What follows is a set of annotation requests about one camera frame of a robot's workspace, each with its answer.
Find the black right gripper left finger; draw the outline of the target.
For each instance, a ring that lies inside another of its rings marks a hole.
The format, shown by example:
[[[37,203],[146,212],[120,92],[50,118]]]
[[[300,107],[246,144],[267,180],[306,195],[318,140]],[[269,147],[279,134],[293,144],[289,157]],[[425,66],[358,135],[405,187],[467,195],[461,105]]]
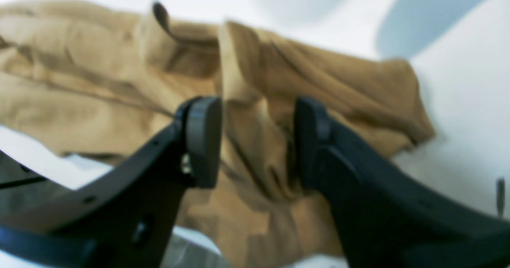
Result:
[[[157,268],[184,193],[215,187],[222,101],[183,103],[173,123],[83,188],[1,219],[1,250],[57,268]]]

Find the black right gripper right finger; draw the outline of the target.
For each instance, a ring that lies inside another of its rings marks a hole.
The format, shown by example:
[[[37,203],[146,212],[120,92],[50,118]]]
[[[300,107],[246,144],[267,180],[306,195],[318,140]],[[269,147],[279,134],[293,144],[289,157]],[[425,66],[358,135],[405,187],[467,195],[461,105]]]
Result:
[[[330,204],[351,268],[506,268],[509,223],[434,192],[309,97],[296,101],[297,170]]]

